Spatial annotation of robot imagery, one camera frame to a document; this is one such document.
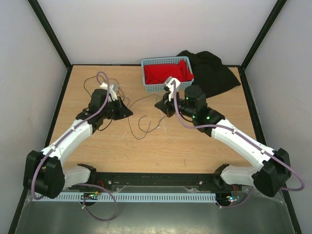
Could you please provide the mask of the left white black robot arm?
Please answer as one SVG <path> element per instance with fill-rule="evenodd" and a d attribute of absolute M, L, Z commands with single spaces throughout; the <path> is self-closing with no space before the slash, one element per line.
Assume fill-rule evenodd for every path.
<path fill-rule="evenodd" d="M 63 166 L 69 155 L 95 131 L 105 119 L 120 120 L 133 115 L 117 96 L 113 85 L 101 85 L 91 95 L 86 109 L 56 141 L 41 151 L 31 151 L 26 157 L 23 186 L 31 191 L 33 199 L 56 198 L 65 188 L 81 184 L 86 189 L 97 184 L 96 169 L 86 164 L 73 168 Z"/>

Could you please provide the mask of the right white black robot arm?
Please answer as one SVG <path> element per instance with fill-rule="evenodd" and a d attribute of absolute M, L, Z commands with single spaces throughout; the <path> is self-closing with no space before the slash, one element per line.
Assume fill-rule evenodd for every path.
<path fill-rule="evenodd" d="M 175 83 L 164 85 L 165 94 L 155 107 L 168 117 L 191 118 L 192 129 L 219 140 L 243 156 L 250 167 L 223 164 L 216 170 L 213 184 L 223 190 L 232 184 L 254 186 L 263 195 L 273 197 L 290 178 L 290 157 L 286 150 L 275 150 L 240 131 L 220 112 L 208 106 L 205 94 L 197 85 L 185 89 L 179 97 Z"/>

